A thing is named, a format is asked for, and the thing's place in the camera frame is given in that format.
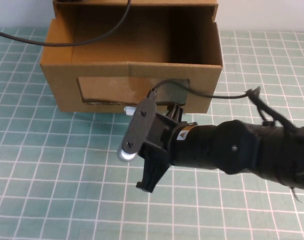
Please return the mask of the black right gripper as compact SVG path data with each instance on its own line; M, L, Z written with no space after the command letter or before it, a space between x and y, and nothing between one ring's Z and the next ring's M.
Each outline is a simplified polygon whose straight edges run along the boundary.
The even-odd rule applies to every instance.
M188 123L182 121L183 108L172 103L167 106L166 115L157 113L143 141L140 156L144 159L142 180L136 183L136 188L152 193L169 169L168 155L171 145L179 130Z

